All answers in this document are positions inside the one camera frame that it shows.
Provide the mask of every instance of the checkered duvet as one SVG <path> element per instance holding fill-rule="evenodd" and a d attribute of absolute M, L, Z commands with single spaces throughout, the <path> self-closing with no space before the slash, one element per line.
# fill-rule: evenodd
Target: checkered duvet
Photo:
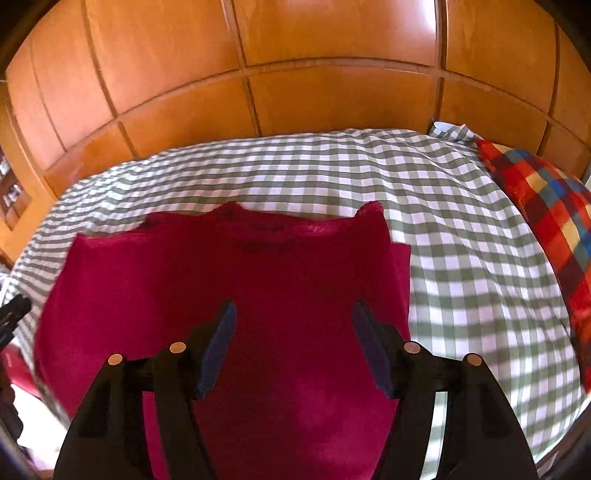
<path fill-rule="evenodd" d="M 17 261 L 4 301 L 31 297 L 17 338 L 33 365 L 37 322 L 77 232 L 132 229 L 155 211 L 247 208 L 352 216 L 379 200 L 392 240 L 412 246 L 410 328 L 433 354 L 478 352 L 496 375 L 537 460 L 585 396 L 569 319 L 543 250 L 481 166 L 465 127 L 232 140 L 177 148 L 82 180 L 55 204 Z M 61 410 L 48 389 L 46 403 Z M 445 396 L 438 395 L 423 478 L 436 473 Z"/>

